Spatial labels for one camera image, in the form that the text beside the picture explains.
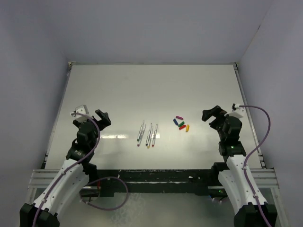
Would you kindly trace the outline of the green whiteboard marker pen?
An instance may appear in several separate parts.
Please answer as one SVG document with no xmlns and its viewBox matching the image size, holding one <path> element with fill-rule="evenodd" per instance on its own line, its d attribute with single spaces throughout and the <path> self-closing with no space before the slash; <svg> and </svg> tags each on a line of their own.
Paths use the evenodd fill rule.
<svg viewBox="0 0 303 227">
<path fill-rule="evenodd" d="M 137 141 L 140 140 L 140 136 L 141 136 L 141 133 L 142 133 L 142 130 L 143 130 L 144 122 L 145 122 L 145 120 L 143 120 L 143 122 L 142 122 L 142 124 L 140 126 L 140 129 L 139 129 L 139 132 L 138 132 L 138 136 L 137 136 Z"/>
</svg>

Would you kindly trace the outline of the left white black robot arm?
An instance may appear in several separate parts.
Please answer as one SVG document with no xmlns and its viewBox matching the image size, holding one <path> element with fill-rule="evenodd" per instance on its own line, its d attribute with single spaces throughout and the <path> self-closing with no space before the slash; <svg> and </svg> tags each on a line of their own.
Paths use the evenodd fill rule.
<svg viewBox="0 0 303 227">
<path fill-rule="evenodd" d="M 66 159 L 57 175 L 32 204 L 20 209 L 22 227 L 58 227 L 63 213 L 85 185 L 97 181 L 97 167 L 90 163 L 100 141 L 100 133 L 111 125 L 108 113 L 96 110 L 99 120 L 89 116 L 84 107 L 71 113 L 78 128 Z"/>
</svg>

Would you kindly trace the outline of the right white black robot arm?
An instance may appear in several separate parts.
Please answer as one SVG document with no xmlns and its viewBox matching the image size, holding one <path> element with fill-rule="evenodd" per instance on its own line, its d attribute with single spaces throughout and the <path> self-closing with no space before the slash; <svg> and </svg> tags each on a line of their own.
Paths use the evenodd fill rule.
<svg viewBox="0 0 303 227">
<path fill-rule="evenodd" d="M 202 121 L 214 117 L 209 126 L 218 132 L 219 152 L 224 159 L 223 169 L 214 165 L 210 178 L 214 184 L 224 187 L 234 210 L 234 226 L 273 227 L 277 218 L 276 207 L 268 204 L 258 188 L 248 164 L 251 154 L 245 152 L 240 142 L 240 119 L 244 113 L 245 106 L 240 104 L 233 104 L 231 112 L 218 105 L 202 111 Z"/>
</svg>

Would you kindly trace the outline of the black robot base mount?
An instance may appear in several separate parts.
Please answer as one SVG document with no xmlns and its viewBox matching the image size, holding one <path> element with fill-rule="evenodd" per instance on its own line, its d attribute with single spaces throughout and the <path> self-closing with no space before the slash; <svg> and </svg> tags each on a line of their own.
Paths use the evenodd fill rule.
<svg viewBox="0 0 303 227">
<path fill-rule="evenodd" d="M 124 185 L 112 179 L 117 177 L 126 184 L 130 193 L 190 193 L 222 200 L 227 197 L 227 192 L 219 183 L 218 173 L 214 169 L 91 170 L 89 181 L 94 189 L 99 188 L 100 197 L 125 192 Z"/>
</svg>

